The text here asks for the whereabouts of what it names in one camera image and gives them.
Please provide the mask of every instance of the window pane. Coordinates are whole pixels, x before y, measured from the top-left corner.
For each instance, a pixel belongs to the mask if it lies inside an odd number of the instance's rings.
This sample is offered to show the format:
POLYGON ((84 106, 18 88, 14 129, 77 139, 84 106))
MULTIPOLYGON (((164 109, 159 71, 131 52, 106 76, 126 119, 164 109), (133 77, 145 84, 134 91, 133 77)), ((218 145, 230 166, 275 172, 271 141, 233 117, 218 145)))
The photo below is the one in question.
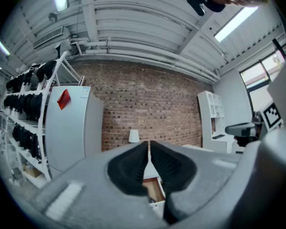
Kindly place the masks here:
POLYGON ((250 88, 268 80, 268 76, 260 63, 241 73, 246 88, 250 88))
POLYGON ((267 91, 268 86, 269 85, 263 86, 261 88, 258 88, 257 90, 250 92, 250 97, 254 111, 259 111, 265 108, 266 105, 272 101, 272 98, 269 92, 267 91))
POLYGON ((263 65, 265 69, 268 71, 270 75, 270 79, 273 81, 281 68, 283 67, 282 62, 280 61, 278 55, 275 53, 263 61, 263 65))

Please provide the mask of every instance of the ceiling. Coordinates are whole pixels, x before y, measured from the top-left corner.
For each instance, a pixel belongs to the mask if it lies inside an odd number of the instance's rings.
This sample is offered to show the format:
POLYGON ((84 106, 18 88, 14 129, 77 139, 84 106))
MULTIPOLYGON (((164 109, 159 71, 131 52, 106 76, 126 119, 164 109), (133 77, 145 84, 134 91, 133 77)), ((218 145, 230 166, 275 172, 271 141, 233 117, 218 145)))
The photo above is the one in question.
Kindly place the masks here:
MULTIPOLYGON (((32 44, 60 26, 91 42, 133 42, 163 49, 217 75, 271 46, 273 38, 286 42, 281 20, 272 4, 260 6, 228 37, 218 42, 214 34, 240 7, 226 6, 221 13, 205 9, 206 14, 200 17, 186 0, 69 0, 69 3, 69 8, 62 12, 56 11, 54 0, 22 0, 17 5, 0 32, 1 41, 12 53, 7 58, 0 52, 0 65, 6 72, 16 75, 16 69, 23 63, 31 65, 55 59, 54 46, 41 52, 34 50, 32 44), (56 23, 50 22, 50 13, 57 15, 56 23)), ((95 58, 116 59, 114 55, 95 58)), ((124 59, 178 70, 175 63, 161 64, 140 57, 125 56, 124 59)))

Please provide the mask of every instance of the red paper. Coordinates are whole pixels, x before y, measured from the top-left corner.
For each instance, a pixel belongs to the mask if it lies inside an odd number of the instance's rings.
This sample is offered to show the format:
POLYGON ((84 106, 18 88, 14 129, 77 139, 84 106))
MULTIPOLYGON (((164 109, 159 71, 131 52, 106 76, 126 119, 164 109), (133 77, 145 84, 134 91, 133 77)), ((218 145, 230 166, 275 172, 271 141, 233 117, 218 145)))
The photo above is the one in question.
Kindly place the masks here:
POLYGON ((57 100, 57 103, 61 110, 68 104, 68 102, 71 101, 70 94, 68 90, 64 90, 59 99, 57 100))

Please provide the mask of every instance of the white refrigerator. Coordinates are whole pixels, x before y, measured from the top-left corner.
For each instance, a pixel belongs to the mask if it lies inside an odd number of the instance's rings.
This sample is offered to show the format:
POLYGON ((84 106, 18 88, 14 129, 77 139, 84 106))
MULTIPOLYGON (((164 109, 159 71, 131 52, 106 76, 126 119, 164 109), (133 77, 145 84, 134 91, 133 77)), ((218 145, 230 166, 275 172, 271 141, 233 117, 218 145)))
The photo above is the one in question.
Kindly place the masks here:
POLYGON ((45 148, 53 178, 102 151, 103 108, 90 87, 53 87, 45 123, 45 148), (66 89, 71 100, 61 109, 57 101, 66 89))

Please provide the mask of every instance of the red brick wall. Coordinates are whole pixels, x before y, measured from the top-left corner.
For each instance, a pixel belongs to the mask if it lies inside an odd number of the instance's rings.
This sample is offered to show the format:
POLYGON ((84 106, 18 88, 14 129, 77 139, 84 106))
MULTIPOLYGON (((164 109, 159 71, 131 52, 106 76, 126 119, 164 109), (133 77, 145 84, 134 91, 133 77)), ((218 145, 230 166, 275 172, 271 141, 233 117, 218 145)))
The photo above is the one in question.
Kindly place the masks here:
POLYGON ((141 140, 202 145, 197 94, 211 85, 173 71, 116 61, 72 63, 84 85, 104 101, 102 150, 128 144, 130 129, 141 140))

